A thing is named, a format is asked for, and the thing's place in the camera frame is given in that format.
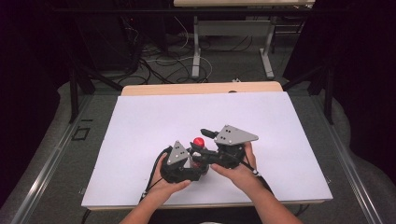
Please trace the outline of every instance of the metal frame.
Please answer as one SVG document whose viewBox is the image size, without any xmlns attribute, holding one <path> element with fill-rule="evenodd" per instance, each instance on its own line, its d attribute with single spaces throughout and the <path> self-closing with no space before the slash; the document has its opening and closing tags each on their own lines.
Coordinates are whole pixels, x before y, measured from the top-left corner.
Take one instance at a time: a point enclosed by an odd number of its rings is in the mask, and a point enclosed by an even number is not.
<svg viewBox="0 0 396 224">
<path fill-rule="evenodd" d="M 43 169 L 38 175 L 35 183 L 30 188 L 26 198 L 21 204 L 18 212 L 15 217 L 12 219 L 11 224 L 22 224 L 27 223 L 29 221 L 30 215 L 32 215 L 35 207 L 37 206 L 44 190 L 46 189 L 52 175 L 55 173 L 56 167 L 64 155 L 64 150 L 69 143 L 70 138 L 78 127 L 79 118 L 82 116 L 83 112 L 88 108 L 90 102 L 92 100 L 92 96 L 84 96 L 82 99 L 80 109 L 81 113 L 77 116 L 76 120 L 69 124 L 64 132 L 64 136 L 61 138 L 59 144 L 52 150 L 49 158 L 44 164 Z"/>
<path fill-rule="evenodd" d="M 192 78 L 199 77 L 201 49 L 199 48 L 200 35 L 256 35 L 265 36 L 264 48 L 260 49 L 262 64 L 268 79 L 274 79 L 274 73 L 268 58 L 272 36 L 276 26 L 276 17 L 270 21 L 198 21 L 194 17 L 194 59 Z"/>
<path fill-rule="evenodd" d="M 355 168 L 355 163 L 353 162 L 352 158 L 350 157 L 347 148 L 344 146 L 342 143 L 340 137 L 337 134 L 337 131 L 335 130 L 333 125 L 330 125 L 328 122 L 327 118 L 325 115 L 321 113 L 323 110 L 323 105 L 321 101 L 319 100 L 318 96 L 312 96 L 311 97 L 314 105 L 318 111 L 318 113 L 321 115 L 321 118 L 323 120 L 323 123 L 326 125 L 330 137 L 332 138 L 332 141 L 334 142 L 335 146 L 335 153 L 338 157 L 338 160 L 340 161 L 341 166 L 344 169 L 344 173 L 346 174 L 346 178 L 349 181 L 350 186 L 352 187 L 352 190 L 355 193 L 355 196 L 361 205 L 361 210 L 366 216 L 366 219 L 368 223 L 370 224 L 382 224 L 381 217 L 379 216 L 378 212 L 375 209 L 375 206 L 373 205 L 373 202 L 370 199 L 370 196 L 368 195 L 368 192 L 366 188 L 364 187 L 363 182 L 361 181 L 361 178 L 359 177 L 358 172 L 356 171 Z"/>
</svg>

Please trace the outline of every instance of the desk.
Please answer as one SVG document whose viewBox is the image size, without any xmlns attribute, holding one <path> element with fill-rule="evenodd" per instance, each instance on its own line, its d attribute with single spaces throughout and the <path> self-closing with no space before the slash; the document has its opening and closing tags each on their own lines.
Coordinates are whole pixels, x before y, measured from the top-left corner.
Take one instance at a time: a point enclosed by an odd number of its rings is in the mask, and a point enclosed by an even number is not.
<svg viewBox="0 0 396 224">
<path fill-rule="evenodd" d="M 176 7 L 276 7 L 313 5 L 315 0 L 175 0 Z M 198 21 L 194 16 L 194 59 L 191 77 L 199 77 L 201 49 L 200 35 L 256 35 L 265 36 L 264 48 L 260 49 L 262 64 L 268 79 L 274 79 L 268 51 L 276 26 L 276 17 L 270 21 Z"/>
<path fill-rule="evenodd" d="M 201 136 L 200 129 L 219 131 L 224 124 L 260 137 L 253 142 L 258 170 L 282 203 L 332 199 L 290 98 L 277 82 L 206 83 L 125 87 L 82 206 L 91 210 L 136 206 L 163 149 L 176 140 L 187 146 Z M 205 145 L 217 149 L 207 138 Z M 163 208 L 245 205 L 251 201 L 242 191 L 209 170 Z"/>
</svg>

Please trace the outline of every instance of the metal bar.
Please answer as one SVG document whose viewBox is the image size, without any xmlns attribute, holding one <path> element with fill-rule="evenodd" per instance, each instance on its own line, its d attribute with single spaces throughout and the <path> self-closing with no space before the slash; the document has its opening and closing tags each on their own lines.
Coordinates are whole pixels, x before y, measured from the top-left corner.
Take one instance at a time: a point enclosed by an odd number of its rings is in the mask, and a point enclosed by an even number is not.
<svg viewBox="0 0 396 224">
<path fill-rule="evenodd" d="M 82 116 L 83 112 L 88 108 L 88 105 L 91 102 L 91 96 L 85 96 L 81 102 L 81 113 L 77 116 L 75 122 L 69 124 L 67 129 L 64 132 L 64 136 L 60 140 L 59 144 L 53 149 L 47 162 L 44 164 L 43 169 L 41 170 L 40 174 L 38 175 L 35 183 L 30 188 L 29 193 L 27 194 L 26 198 L 24 199 L 23 203 L 21 204 L 20 208 L 18 209 L 17 214 L 12 219 L 11 224 L 23 224 L 28 223 L 30 216 L 33 214 L 35 207 L 37 206 L 38 202 L 44 190 L 46 189 L 52 175 L 55 173 L 56 167 L 58 166 L 59 162 L 62 159 L 64 154 L 65 148 L 69 143 L 69 139 L 72 133 L 77 128 L 77 124 L 79 118 Z"/>
<path fill-rule="evenodd" d="M 367 190 L 364 187 L 364 184 L 361 181 L 358 172 L 356 171 L 355 163 L 350 157 L 347 148 L 342 143 L 334 126 L 330 125 L 329 122 L 327 121 L 327 118 L 321 113 L 323 106 L 319 98 L 317 96 L 312 98 L 314 105 L 317 108 L 317 111 L 319 112 L 320 115 L 322 115 L 321 118 L 323 120 L 323 123 L 325 123 L 327 129 L 329 130 L 330 137 L 332 138 L 332 141 L 335 144 L 334 147 L 338 160 L 340 161 L 341 166 L 344 169 L 344 173 L 346 174 L 346 178 L 348 179 L 349 184 L 352 187 L 352 190 L 355 192 L 355 196 L 359 204 L 361 205 L 361 210 L 363 214 L 366 216 L 368 223 L 382 224 L 383 222 L 381 220 L 381 217 L 376 211 L 375 206 L 373 205 L 373 202 L 371 201 L 370 196 L 368 195 Z"/>
<path fill-rule="evenodd" d="M 246 15 L 246 16 L 335 16 L 344 15 L 348 8 L 311 9 L 311 8 L 240 8 L 240 7 L 203 7 L 203 8 L 56 8 L 51 12 L 64 15 L 134 15 L 152 16 L 204 16 L 204 15 Z"/>
</svg>

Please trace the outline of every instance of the floor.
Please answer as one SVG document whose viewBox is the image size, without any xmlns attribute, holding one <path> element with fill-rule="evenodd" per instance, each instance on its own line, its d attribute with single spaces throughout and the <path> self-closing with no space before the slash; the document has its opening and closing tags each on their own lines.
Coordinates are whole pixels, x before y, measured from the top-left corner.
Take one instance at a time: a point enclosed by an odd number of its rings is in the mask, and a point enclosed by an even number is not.
<svg viewBox="0 0 396 224">
<path fill-rule="evenodd" d="M 281 84 L 287 82 L 282 78 L 282 73 L 297 39 L 298 35 L 278 36 L 275 53 L 269 55 L 276 75 L 275 80 Z M 153 70 L 162 75 L 161 78 L 151 75 L 149 84 L 162 83 L 164 78 L 174 83 L 196 81 L 189 78 L 192 62 L 191 45 L 180 36 L 169 36 L 169 41 L 177 42 L 170 48 L 170 52 L 177 54 L 157 54 L 158 50 L 152 45 L 147 45 L 144 49 L 143 58 Z M 203 38 L 202 77 L 198 80 L 203 81 L 204 77 L 209 82 L 229 82 L 236 79 L 240 81 L 267 80 L 258 52 L 261 45 L 262 41 L 259 38 L 249 36 Z M 121 85 L 133 85 L 148 79 L 149 72 L 147 67 L 139 67 L 131 77 L 114 71 L 105 73 L 105 76 Z M 101 138 L 106 132 L 106 124 L 119 94 L 99 81 L 93 83 L 97 88 L 95 95 L 80 95 L 81 116 L 71 125 L 68 123 L 70 118 L 68 84 L 59 89 L 62 98 L 57 114 L 28 170 L 2 207 L 0 212 L 2 223 L 75 223 L 81 221 L 85 209 L 80 207 L 80 202 L 84 187 L 88 184 L 87 181 L 92 172 L 92 168 L 82 169 L 81 167 L 94 166 L 95 153 L 100 148 Z M 386 177 L 370 164 L 348 154 L 346 146 L 349 140 L 349 127 L 342 107 L 334 101 L 335 125 L 325 125 L 326 121 L 319 113 L 322 97 L 311 98 L 307 95 L 305 89 L 308 84 L 305 82 L 295 86 L 290 90 L 290 97 L 298 110 L 297 113 L 305 131 L 309 131 L 307 135 L 311 137 L 309 140 L 313 148 L 328 147 L 330 149 L 326 152 L 318 152 L 317 157 L 319 163 L 322 164 L 322 169 L 330 176 L 332 183 L 329 185 L 332 192 L 338 193 L 334 194 L 332 202 L 311 206 L 301 215 L 301 219 L 307 223 L 391 223 L 395 220 L 393 219 L 395 214 L 390 212 L 395 207 L 392 203 L 392 199 L 396 197 L 394 186 L 390 185 Z M 90 138 L 87 138 L 87 142 L 73 141 L 75 137 L 73 134 L 76 133 L 78 127 L 90 128 Z M 320 132 L 332 137 L 325 138 L 318 135 Z M 359 165 L 356 170 L 354 169 L 355 163 L 351 163 L 351 158 Z M 376 176 L 369 178 L 364 174 Z M 369 197 L 365 187 L 375 197 Z M 296 211 L 298 207 L 291 206 L 290 210 Z M 87 223 L 117 222 L 127 212 L 92 213 Z"/>
</svg>

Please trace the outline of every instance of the white paper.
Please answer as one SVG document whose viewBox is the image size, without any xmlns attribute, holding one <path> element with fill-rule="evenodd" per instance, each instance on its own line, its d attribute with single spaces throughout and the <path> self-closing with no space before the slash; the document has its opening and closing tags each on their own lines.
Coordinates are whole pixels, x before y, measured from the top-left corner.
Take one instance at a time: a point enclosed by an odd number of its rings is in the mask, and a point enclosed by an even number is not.
<svg viewBox="0 0 396 224">
<path fill-rule="evenodd" d="M 225 124 L 254 133 L 258 170 L 281 202 L 332 199 L 301 123 L 285 92 L 120 96 L 82 206 L 135 206 L 157 156 L 176 140 L 189 147 L 201 129 Z M 203 137 L 210 150 L 212 139 Z M 250 203 L 227 178 L 207 175 L 168 205 Z"/>
</svg>

